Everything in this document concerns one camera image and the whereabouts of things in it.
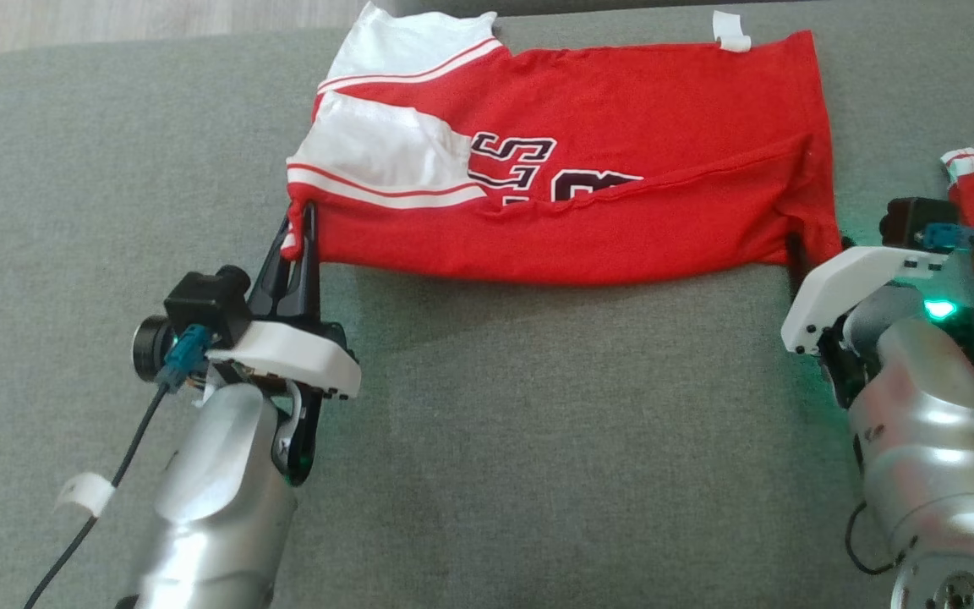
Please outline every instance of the gray table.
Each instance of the gray table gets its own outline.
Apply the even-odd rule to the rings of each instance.
[[[974,3],[731,10],[756,42],[816,31],[844,230],[942,196],[974,145]],[[503,19],[515,50],[707,40],[710,8]],[[283,158],[341,31],[0,57],[0,606],[84,516],[59,485],[111,474],[152,391],[131,332],[187,270],[254,270]],[[887,606],[844,556],[846,425],[782,352],[784,270],[544,289],[328,266],[363,396],[322,417],[275,606]],[[109,606],[160,469],[194,418],[158,414],[43,606]],[[873,523],[859,551],[885,557]]]

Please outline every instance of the red stripe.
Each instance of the red stripe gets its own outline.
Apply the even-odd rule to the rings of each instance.
[[[337,82],[342,82],[344,80],[352,80],[353,78],[418,78],[420,76],[426,76],[427,74],[430,74],[432,72],[437,72],[437,70],[444,69],[445,66],[448,66],[453,62],[456,62],[457,59],[463,58],[464,55],[468,55],[472,51],[475,51],[476,49],[479,49],[483,45],[487,45],[487,43],[491,43],[491,42],[498,42],[498,38],[494,38],[494,37],[488,38],[483,42],[480,42],[475,47],[468,47],[468,49],[465,49],[463,51],[460,51],[460,53],[453,55],[452,58],[446,59],[446,61],[442,65],[432,67],[432,69],[428,69],[425,70],[424,72],[420,72],[417,74],[357,74],[357,76],[342,76],[340,78],[333,78],[333,80],[326,80],[322,82],[321,85],[318,85],[318,89],[325,88],[325,86],[334,85]]]
[[[312,173],[317,173],[322,177],[329,178],[335,182],[340,182],[340,184],[347,184],[349,186],[353,186],[353,188],[366,190],[366,192],[378,196],[387,196],[393,198],[401,198],[406,196],[448,195],[449,193],[456,193],[457,190],[467,189],[468,186],[476,186],[476,188],[479,188],[479,184],[476,184],[475,182],[465,182],[465,184],[459,184],[457,186],[452,186],[452,188],[442,190],[406,190],[406,192],[401,193],[386,193],[382,192],[382,190],[368,189],[367,186],[356,184],[352,180],[347,180],[346,178],[341,178],[340,176],[335,176],[335,174],[328,173],[328,171],[325,169],[318,169],[313,165],[304,165],[302,162],[290,162],[287,164],[287,169],[305,169],[312,171]]]

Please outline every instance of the robotic arm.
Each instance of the robotic arm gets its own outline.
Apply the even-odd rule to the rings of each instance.
[[[974,608],[974,309],[894,281],[931,277],[974,239],[950,228],[955,215],[944,201],[893,201],[886,246],[809,272],[781,328],[789,351],[819,357],[849,411],[866,497],[850,527],[871,506],[896,559],[867,569],[851,557],[870,574],[898,569],[893,609]]]
[[[243,271],[190,273],[167,297],[167,316],[135,333],[134,367],[144,381],[159,381],[190,327],[216,338],[190,371],[204,390],[200,418],[167,466],[131,589],[116,609],[271,604],[297,507],[293,487],[313,466],[322,401],[355,397],[360,381],[343,328],[320,320],[314,208],[305,216],[302,261],[279,255],[285,221],[249,299]]]

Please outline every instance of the t-shirt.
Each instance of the t-shirt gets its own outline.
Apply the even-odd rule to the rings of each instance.
[[[514,54],[494,19],[364,8],[287,159],[322,261],[596,285],[785,263],[789,232],[839,253],[808,31]]]

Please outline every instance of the camera lens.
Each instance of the camera lens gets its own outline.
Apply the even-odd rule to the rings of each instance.
[[[163,315],[146,317],[134,331],[132,349],[134,373],[145,382],[153,382],[163,367],[163,359],[175,344],[171,322]]]

